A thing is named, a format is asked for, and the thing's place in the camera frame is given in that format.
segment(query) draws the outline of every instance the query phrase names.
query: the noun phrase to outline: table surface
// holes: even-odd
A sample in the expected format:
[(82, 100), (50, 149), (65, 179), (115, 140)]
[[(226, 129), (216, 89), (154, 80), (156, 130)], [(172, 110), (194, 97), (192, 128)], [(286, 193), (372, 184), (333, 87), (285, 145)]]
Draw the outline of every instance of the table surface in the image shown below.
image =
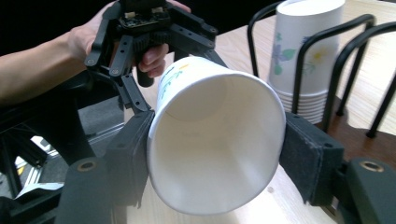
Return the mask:
[[(375, 0), (346, 0), (344, 21), (350, 21), (362, 14), (376, 16), (376, 24), (396, 21), (396, 4)], [(256, 53), (259, 59), (259, 72), (267, 80), (274, 38), (275, 17), (257, 22), (254, 28)], [(362, 31), (356, 28), (340, 36), (340, 48)], [(396, 34), (380, 35), (373, 38), (358, 74), (357, 81), (346, 105), (347, 125), (353, 128), (368, 129), (375, 116), (395, 72), (394, 52)], [(248, 52), (247, 27), (241, 27), (220, 35), (216, 42), (216, 52), (226, 64), (239, 71), (252, 74)], [(172, 54), (166, 58), (172, 63)], [(343, 75), (338, 96), (344, 89), (347, 76)], [(148, 103), (155, 109), (157, 83), (150, 88), (141, 88)], [(387, 115), (379, 128), (383, 133), (396, 134), (396, 104), (390, 104)], [(129, 223), (335, 223), (332, 215), (320, 207), (304, 204), (303, 200), (281, 166), (267, 188), (250, 203), (223, 215), (196, 217), (180, 214), (166, 206), (156, 195), (148, 182), (140, 208), (128, 208)]]

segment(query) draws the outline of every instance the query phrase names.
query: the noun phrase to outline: paper cup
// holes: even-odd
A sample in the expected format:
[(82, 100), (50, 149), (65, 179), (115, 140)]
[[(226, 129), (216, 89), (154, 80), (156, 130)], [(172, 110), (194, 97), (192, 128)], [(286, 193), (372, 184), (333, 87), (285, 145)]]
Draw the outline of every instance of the paper cup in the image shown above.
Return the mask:
[[(341, 24), (345, 0), (288, 0), (276, 8), (276, 31), (269, 82), (293, 93), (298, 52), (305, 40)], [(320, 40), (305, 54), (301, 95), (329, 89), (338, 35)]]
[(234, 210), (272, 179), (285, 125), (282, 104), (262, 80), (204, 58), (181, 59), (159, 84), (148, 134), (152, 185), (181, 213)]

